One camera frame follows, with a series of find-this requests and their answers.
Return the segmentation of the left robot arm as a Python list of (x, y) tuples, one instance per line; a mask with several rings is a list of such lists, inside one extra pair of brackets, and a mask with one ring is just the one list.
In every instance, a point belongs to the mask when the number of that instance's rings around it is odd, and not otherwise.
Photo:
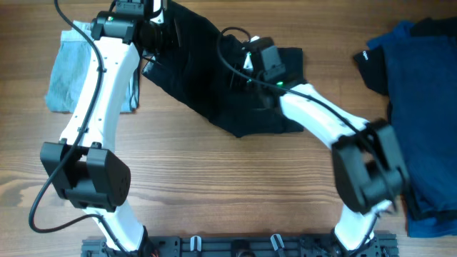
[(165, 27), (167, 1), (115, 1), (92, 21), (85, 39), (91, 61), (73, 116), (56, 143), (42, 146), (45, 187), (95, 220), (107, 256), (156, 256), (127, 196), (129, 167), (115, 154), (116, 128), (126, 89), (144, 55), (157, 55), (178, 38)]

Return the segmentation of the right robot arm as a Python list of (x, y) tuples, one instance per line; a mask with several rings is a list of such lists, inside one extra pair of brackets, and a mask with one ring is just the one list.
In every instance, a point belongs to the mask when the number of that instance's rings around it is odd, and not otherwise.
[(329, 256), (357, 256), (375, 245), (374, 226), (410, 186), (396, 133), (387, 121), (369, 122), (299, 83), (270, 37), (243, 43), (246, 59), (235, 74), (262, 92), (267, 106), (302, 125), (331, 151), (336, 190), (343, 201), (338, 223), (317, 248)]

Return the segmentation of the black shorts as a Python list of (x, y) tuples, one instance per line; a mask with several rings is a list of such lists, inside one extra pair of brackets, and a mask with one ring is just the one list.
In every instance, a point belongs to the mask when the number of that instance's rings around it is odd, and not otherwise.
[(243, 65), (246, 55), (239, 40), (220, 37), (207, 18), (176, 2), (170, 2), (167, 15), (181, 44), (163, 50), (155, 64), (147, 63), (142, 74), (148, 80), (238, 138), (303, 131), (301, 124), (279, 113), (275, 96), (247, 89), (245, 79), (222, 64), (221, 56), (235, 69)]

